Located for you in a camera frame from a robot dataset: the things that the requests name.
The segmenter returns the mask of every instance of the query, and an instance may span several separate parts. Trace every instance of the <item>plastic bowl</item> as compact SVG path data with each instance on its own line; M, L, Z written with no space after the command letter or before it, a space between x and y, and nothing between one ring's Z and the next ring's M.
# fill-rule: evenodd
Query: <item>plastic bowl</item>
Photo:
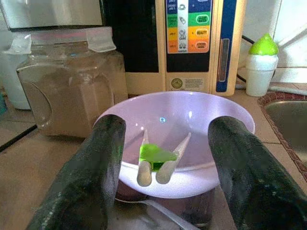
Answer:
M126 121L125 146L119 179L131 188L160 198L185 198L205 193L219 184L208 144L209 123L219 116L241 120L254 133L255 123L242 106L201 92L158 92L123 101L101 116L115 114ZM143 131L149 142L173 151L191 132L185 154L167 184L155 180L148 187L137 183L138 158Z

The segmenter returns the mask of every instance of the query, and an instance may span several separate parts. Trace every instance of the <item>kitchen counter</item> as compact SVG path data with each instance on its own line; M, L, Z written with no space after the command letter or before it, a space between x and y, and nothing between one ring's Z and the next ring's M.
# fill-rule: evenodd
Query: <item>kitchen counter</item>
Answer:
M245 94L244 90L236 90L235 95L228 99L242 105L252 115L256 123L256 136L264 143L276 159L287 169L294 180L307 193L307 183L290 159L286 150L280 144L268 121L264 117L255 97ZM34 124L30 112L20 111L22 115L1 116L1 139L11 138ZM12 126L9 122L20 124ZM78 138L49 138L42 136L36 129L12 144L0 153L0 229L25 229L36 208L43 200L48 188L63 164L77 151L82 143ZM114 220L110 222L109 230L131 229L128 225L138 224L139 229L179 229L163 214L150 207L142 205L123 206L116 202L115 206L123 212L115 212ZM139 218L133 219L132 213L138 213ZM235 230L225 196L218 186L215 190L213 203L212 230Z

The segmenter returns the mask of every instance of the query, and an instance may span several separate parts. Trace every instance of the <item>spoon handle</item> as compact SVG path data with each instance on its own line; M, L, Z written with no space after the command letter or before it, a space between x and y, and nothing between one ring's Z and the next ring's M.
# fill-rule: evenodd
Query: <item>spoon handle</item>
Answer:
M183 218L177 216L171 210L167 209L166 207L163 207L162 205L158 204L157 202L153 200L143 200L140 203L150 205L156 208L157 210L162 212L164 215L166 215L168 218L170 218L172 221L174 221L177 225L179 225L183 230L200 230L199 228L195 227L191 223L185 221Z

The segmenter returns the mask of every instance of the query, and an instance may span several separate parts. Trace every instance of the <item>jar lid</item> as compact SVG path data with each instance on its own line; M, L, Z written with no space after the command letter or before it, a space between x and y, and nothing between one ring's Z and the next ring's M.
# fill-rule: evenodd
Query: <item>jar lid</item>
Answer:
M112 28L95 27L13 33L12 45L4 53L30 54L31 45L53 45L80 41L87 41L88 48L98 53L116 49L112 40Z

